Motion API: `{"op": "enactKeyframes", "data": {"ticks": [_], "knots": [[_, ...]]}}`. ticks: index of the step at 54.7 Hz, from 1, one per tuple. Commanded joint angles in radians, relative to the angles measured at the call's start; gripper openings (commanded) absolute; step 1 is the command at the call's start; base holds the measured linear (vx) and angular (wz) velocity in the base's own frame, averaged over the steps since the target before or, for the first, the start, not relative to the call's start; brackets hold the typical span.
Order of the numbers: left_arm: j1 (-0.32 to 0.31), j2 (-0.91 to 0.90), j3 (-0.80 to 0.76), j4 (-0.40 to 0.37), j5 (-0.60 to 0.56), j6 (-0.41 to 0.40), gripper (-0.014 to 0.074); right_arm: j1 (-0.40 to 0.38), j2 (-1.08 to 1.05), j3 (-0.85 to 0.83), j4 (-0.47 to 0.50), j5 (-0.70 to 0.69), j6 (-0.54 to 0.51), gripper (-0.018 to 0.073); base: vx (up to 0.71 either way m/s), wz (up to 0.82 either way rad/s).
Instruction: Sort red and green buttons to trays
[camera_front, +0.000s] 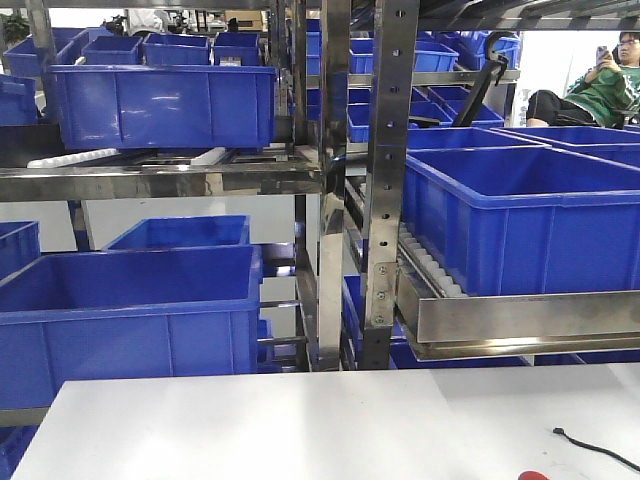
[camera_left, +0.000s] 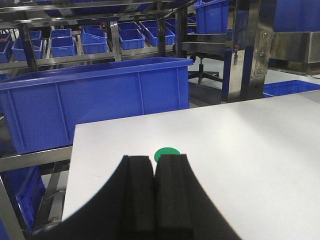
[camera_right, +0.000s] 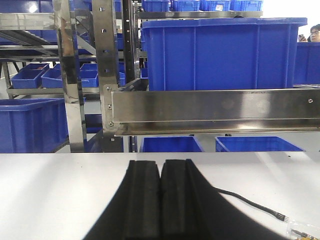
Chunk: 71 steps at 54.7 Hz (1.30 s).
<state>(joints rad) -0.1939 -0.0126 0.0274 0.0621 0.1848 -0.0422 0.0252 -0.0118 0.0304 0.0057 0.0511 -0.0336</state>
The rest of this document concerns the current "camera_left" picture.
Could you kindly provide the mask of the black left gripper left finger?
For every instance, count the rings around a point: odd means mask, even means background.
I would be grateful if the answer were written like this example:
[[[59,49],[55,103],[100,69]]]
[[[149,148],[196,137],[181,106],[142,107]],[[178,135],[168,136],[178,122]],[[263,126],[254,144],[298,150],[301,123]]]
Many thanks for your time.
[[[154,174],[147,156],[123,156],[103,187],[79,210],[34,240],[155,239]]]

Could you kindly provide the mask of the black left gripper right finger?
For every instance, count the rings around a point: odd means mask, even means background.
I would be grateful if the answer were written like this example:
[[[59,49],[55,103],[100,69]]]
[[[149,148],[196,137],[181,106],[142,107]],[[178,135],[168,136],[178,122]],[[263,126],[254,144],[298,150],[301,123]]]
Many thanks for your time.
[[[159,240],[239,240],[193,172],[185,154],[163,154],[155,172]]]

